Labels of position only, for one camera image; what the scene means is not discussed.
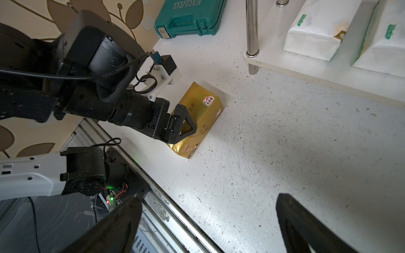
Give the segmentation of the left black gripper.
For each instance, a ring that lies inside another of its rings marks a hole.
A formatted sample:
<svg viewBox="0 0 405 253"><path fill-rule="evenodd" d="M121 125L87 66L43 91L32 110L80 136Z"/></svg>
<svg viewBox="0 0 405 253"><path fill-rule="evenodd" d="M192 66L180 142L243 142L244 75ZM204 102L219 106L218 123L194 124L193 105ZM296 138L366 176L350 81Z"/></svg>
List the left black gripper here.
<svg viewBox="0 0 405 253"><path fill-rule="evenodd" d="M152 102L136 92L130 95L126 126L167 144L176 144L196 133L197 125L186 106L177 104L170 116L168 100L157 98Z"/></svg>

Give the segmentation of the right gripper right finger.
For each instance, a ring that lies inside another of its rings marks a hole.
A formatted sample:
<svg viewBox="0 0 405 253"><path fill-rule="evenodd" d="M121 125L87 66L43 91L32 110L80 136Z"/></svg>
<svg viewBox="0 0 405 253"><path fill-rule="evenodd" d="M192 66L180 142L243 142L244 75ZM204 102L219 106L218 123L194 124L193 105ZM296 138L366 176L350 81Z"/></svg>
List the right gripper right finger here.
<svg viewBox="0 0 405 253"><path fill-rule="evenodd" d="M276 213L288 253L355 253L289 194L279 194Z"/></svg>

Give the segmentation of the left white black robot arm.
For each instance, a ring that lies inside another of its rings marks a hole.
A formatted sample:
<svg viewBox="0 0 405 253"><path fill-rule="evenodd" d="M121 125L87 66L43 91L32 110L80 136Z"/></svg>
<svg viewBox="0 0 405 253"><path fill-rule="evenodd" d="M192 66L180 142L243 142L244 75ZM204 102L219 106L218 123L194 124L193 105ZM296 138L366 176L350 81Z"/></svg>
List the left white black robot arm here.
<svg viewBox="0 0 405 253"><path fill-rule="evenodd" d="M32 39L1 25L1 119L38 123L67 114L132 128L167 144L197 131L189 111L160 90L177 81L170 55L146 52L126 32L96 13L82 10L66 33L52 42ZM94 196L127 190L128 170L107 157L119 138L89 147L1 162L1 199Z"/></svg>

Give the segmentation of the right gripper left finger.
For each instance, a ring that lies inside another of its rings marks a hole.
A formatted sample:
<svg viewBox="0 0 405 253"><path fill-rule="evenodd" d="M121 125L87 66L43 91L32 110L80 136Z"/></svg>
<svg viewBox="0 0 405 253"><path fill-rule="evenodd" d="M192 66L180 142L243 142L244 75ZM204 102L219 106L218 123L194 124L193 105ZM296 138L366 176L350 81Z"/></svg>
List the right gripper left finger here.
<svg viewBox="0 0 405 253"><path fill-rule="evenodd" d="M142 214L140 198L131 196L67 246L64 253L130 253Z"/></svg>

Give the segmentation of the white tissue pack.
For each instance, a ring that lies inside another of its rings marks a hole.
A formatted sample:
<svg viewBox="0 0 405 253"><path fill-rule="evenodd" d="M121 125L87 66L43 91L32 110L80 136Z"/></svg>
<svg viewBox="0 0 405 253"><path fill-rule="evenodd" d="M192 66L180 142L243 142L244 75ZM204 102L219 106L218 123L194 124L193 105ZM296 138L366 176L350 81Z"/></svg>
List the white tissue pack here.
<svg viewBox="0 0 405 253"><path fill-rule="evenodd" d="M358 0L305 1L287 32L283 50L331 61L361 3Z"/></svg>
<svg viewBox="0 0 405 253"><path fill-rule="evenodd" d="M402 78L405 76L404 1L378 1L352 66Z"/></svg>

